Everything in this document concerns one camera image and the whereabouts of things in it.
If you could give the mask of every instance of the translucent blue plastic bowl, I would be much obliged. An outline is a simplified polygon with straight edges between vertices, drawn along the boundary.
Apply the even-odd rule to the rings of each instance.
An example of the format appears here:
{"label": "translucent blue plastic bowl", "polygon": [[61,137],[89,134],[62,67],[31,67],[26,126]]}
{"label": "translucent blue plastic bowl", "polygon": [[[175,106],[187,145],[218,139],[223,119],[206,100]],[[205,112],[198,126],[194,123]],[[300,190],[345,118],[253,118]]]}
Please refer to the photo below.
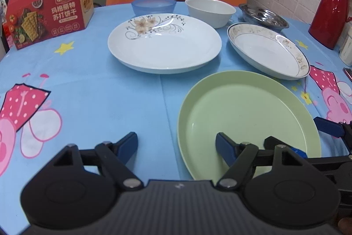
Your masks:
{"label": "translucent blue plastic bowl", "polygon": [[136,16],[156,13],[173,13],[176,0],[134,0],[132,8]]}

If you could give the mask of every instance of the red thermos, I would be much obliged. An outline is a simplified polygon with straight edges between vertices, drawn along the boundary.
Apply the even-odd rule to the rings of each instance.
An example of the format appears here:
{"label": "red thermos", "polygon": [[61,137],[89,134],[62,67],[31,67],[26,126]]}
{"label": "red thermos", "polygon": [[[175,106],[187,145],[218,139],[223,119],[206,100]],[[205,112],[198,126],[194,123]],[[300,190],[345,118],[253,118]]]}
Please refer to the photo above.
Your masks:
{"label": "red thermos", "polygon": [[321,0],[308,32],[329,49],[334,49],[348,17],[350,0]]}

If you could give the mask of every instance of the table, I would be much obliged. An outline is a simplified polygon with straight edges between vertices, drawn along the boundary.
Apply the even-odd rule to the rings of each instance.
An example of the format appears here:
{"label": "table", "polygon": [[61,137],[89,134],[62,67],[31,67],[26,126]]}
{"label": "table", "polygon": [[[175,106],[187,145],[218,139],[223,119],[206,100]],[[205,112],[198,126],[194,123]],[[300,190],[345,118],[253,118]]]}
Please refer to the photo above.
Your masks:
{"label": "table", "polygon": [[[177,3],[175,13],[187,15],[186,5]],[[69,143],[90,149],[103,141],[118,141],[134,131],[139,148],[129,167],[144,183],[149,179],[191,179],[178,149],[176,133],[178,112],[186,93],[200,79],[218,71],[259,72],[231,47],[227,27],[217,30],[222,39],[220,55],[198,70],[152,75],[127,68],[110,54],[107,38],[114,27],[133,16],[130,4],[96,8],[85,30],[19,51],[12,48],[0,62],[0,102],[8,90],[16,89],[17,83],[51,91],[30,120],[31,129],[26,124],[18,130],[11,159],[0,176],[0,226],[8,235],[18,234],[28,224],[20,206],[22,188]],[[232,19],[242,21],[239,9]],[[349,96],[344,98],[341,92],[342,97],[336,100],[338,105],[325,103],[319,76],[315,80],[309,76],[303,81],[277,81],[304,103],[312,117],[326,118],[328,113],[330,119],[349,122],[352,97],[346,90],[352,83],[342,71],[345,65],[338,52],[313,39],[308,34],[308,24],[291,19],[288,22],[290,28],[283,34],[303,51],[316,67],[317,75],[319,72],[331,80],[331,87],[334,77],[330,73],[335,75],[336,83],[344,82],[342,86]],[[42,146],[33,140],[32,132],[42,136]],[[348,154],[341,139],[322,133],[320,136],[322,156]]]}

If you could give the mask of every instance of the green plate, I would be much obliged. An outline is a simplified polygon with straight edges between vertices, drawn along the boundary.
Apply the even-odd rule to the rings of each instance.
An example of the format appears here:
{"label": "green plate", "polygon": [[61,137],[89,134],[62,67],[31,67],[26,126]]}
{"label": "green plate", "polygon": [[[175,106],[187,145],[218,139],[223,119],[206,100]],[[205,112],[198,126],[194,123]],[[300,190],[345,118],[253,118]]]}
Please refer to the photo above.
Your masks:
{"label": "green plate", "polygon": [[[250,142],[263,149],[274,136],[320,157],[314,121],[286,87],[261,74],[225,71],[199,81],[189,91],[178,116],[177,137],[183,160],[196,180],[217,182],[228,166],[215,149],[215,136],[224,132],[237,143]],[[256,175],[271,167],[258,167]]]}

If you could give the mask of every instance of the cardboard box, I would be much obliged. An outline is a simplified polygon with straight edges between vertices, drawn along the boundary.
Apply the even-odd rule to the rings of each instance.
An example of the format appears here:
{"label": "cardboard box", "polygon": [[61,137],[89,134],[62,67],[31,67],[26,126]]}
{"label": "cardboard box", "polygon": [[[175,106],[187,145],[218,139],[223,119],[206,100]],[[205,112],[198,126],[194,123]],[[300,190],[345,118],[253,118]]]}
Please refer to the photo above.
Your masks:
{"label": "cardboard box", "polygon": [[17,49],[87,27],[93,0],[9,0],[6,20]]}

